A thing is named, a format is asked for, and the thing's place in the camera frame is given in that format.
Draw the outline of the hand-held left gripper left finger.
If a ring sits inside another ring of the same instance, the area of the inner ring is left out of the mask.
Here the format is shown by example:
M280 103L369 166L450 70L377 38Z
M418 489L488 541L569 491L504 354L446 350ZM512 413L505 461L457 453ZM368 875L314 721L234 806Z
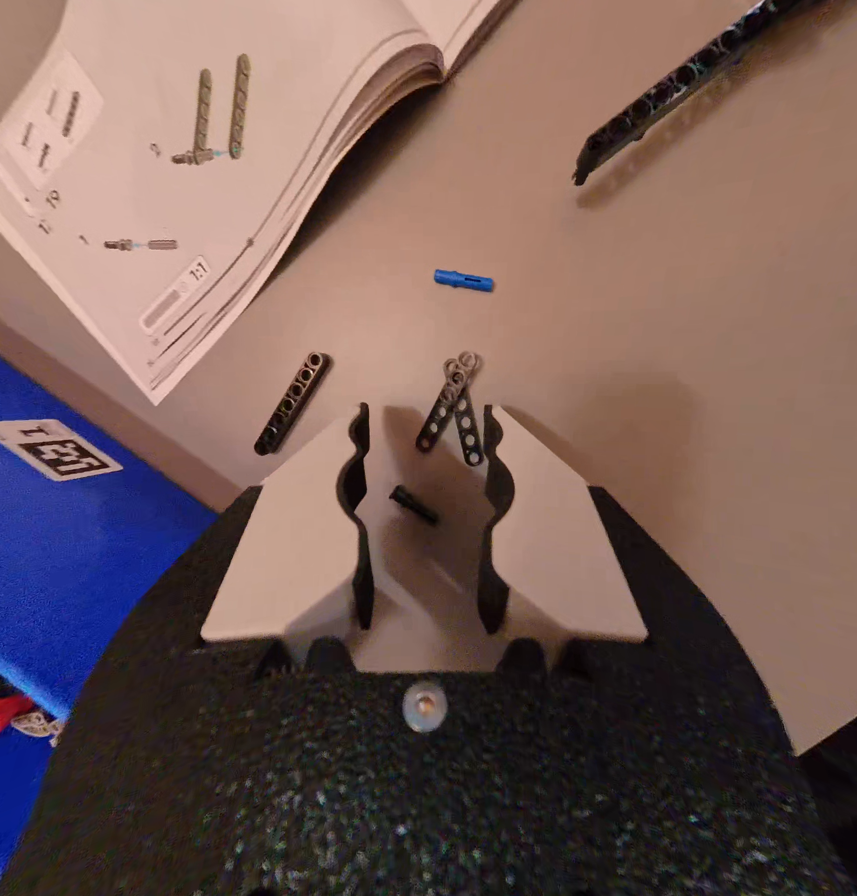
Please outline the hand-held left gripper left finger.
M369 407L360 402L266 477L202 625L207 644L278 639L308 648L370 629L375 580L356 512L369 447Z

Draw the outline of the black short connector pin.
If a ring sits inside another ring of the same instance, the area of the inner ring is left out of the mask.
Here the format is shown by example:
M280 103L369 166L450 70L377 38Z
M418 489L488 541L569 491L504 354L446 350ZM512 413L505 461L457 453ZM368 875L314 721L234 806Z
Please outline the black short connector pin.
M389 499L433 527L438 525L440 521L437 511L429 507L425 502L414 495L412 491L402 485L397 485L392 489Z

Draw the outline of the blue storage bin with tag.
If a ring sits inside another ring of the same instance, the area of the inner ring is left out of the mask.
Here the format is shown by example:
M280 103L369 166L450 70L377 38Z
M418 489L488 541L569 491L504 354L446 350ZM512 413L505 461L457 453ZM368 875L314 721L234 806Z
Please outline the blue storage bin with tag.
M215 521L162 473L0 358L0 879L92 669Z

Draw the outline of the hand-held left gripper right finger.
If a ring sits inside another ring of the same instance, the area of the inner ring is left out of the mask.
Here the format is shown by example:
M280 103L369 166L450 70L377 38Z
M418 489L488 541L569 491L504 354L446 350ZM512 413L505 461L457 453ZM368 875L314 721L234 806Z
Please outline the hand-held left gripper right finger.
M586 480L501 406L484 409L478 612L498 639L640 644L648 629Z

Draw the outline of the grey black toy brick assembly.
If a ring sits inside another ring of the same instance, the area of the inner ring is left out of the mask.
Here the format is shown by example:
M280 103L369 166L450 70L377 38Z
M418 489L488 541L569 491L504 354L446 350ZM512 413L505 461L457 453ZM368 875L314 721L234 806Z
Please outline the grey black toy brick assembly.
M717 76L738 64L778 27L820 1L759 1L636 97L584 141L571 177L580 187L603 164L642 138Z

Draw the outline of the open instruction booklet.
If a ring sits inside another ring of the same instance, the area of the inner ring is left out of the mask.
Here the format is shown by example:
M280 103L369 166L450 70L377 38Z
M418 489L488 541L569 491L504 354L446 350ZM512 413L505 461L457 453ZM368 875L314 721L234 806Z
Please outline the open instruction booklet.
M0 122L0 235L159 404L355 143L509 6L68 2Z

